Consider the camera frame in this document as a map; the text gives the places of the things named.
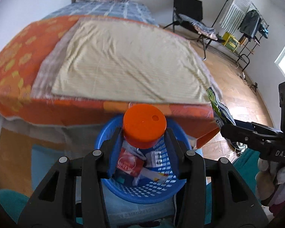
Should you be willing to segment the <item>white gloved right hand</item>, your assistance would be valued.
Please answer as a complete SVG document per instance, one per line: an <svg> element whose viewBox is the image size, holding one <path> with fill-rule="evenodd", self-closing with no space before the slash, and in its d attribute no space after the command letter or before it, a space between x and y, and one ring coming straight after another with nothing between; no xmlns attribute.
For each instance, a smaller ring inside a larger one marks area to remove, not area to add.
<svg viewBox="0 0 285 228"><path fill-rule="evenodd" d="M285 165L261 158L257 162L259 172L255 176L257 199L263 206L272 207L285 202Z"/></svg>

